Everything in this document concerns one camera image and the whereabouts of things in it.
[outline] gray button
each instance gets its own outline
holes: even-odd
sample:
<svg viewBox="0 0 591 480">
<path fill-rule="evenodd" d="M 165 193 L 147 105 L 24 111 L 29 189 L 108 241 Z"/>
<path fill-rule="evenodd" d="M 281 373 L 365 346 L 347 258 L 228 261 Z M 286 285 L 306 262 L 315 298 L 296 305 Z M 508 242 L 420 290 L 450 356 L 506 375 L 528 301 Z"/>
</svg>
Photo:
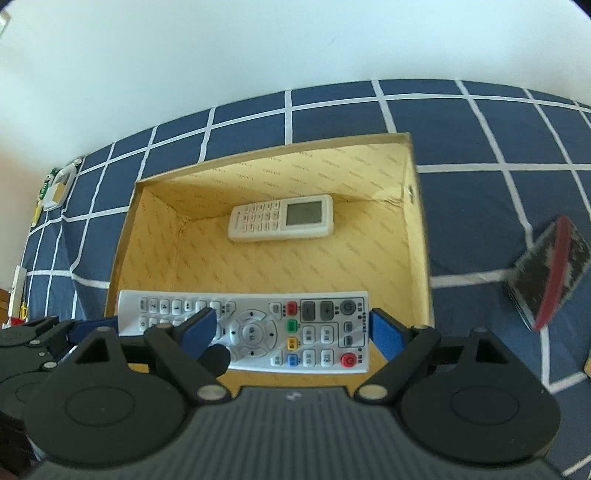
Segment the gray button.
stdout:
<svg viewBox="0 0 591 480">
<path fill-rule="evenodd" d="M 340 304 L 340 312 L 343 315 L 353 315 L 357 310 L 357 305 L 353 300 L 343 300 Z"/>
<path fill-rule="evenodd" d="M 332 320 L 335 316 L 335 306 L 330 300 L 320 302 L 320 319 Z"/>
<path fill-rule="evenodd" d="M 313 301 L 303 301 L 301 303 L 301 319 L 304 322 L 316 320 L 316 303 Z"/>
</svg>

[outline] bed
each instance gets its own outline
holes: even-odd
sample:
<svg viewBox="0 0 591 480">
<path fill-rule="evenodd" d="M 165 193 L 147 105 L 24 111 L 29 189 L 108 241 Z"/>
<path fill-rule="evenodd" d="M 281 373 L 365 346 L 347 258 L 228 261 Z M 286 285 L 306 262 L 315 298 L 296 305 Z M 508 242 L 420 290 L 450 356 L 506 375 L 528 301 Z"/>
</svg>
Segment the bed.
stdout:
<svg viewBox="0 0 591 480">
<path fill-rule="evenodd" d="M 30 316 L 102 317 L 136 180 L 284 143 L 396 131 L 413 138 L 437 327 L 494 331 L 560 404 L 549 461 L 589 478 L 591 380 L 582 366 L 591 278 L 540 333 L 527 330 L 502 284 L 559 214 L 591 241 L 591 107 L 566 98 L 489 83 L 373 80 L 273 93 L 131 135 L 85 157 L 64 208 L 31 229 L 22 259 Z"/>
</svg>

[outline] air conditioner remote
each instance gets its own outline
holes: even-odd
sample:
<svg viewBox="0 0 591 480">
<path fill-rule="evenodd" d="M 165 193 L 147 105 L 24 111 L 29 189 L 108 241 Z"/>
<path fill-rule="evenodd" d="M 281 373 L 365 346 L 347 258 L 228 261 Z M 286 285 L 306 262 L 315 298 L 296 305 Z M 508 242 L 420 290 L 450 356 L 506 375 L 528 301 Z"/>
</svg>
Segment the air conditioner remote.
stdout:
<svg viewBox="0 0 591 480">
<path fill-rule="evenodd" d="M 330 235 L 333 227 L 332 197 L 314 195 L 234 207 L 228 238 L 235 242 L 315 238 Z"/>
</svg>

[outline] white wall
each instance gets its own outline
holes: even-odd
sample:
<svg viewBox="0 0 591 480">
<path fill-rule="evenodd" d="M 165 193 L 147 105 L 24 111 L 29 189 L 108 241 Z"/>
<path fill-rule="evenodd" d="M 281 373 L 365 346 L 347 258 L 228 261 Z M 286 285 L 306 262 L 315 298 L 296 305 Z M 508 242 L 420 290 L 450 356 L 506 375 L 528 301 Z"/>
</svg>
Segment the white wall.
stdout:
<svg viewBox="0 0 591 480">
<path fill-rule="evenodd" d="M 0 288 L 10 291 L 43 178 L 0 155 Z"/>
<path fill-rule="evenodd" d="M 0 154 L 45 173 L 213 105 L 351 80 L 454 78 L 591 103 L 570 0 L 15 0 Z"/>
</svg>

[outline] white remote control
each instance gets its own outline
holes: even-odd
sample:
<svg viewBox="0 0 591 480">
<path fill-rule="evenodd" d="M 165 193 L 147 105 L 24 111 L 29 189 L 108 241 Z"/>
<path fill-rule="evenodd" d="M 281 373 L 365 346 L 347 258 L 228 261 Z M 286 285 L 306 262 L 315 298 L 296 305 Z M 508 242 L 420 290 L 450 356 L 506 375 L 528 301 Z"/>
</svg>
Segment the white remote control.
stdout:
<svg viewBox="0 0 591 480">
<path fill-rule="evenodd" d="M 217 314 L 213 343 L 230 350 L 231 369 L 276 373 L 361 373 L 369 369 L 368 294 L 175 293 L 122 290 L 119 334 L 158 323 L 180 325 L 199 310 Z"/>
<path fill-rule="evenodd" d="M 334 228 L 330 195 L 313 195 L 234 207 L 228 237 L 235 242 L 328 236 Z"/>
</svg>

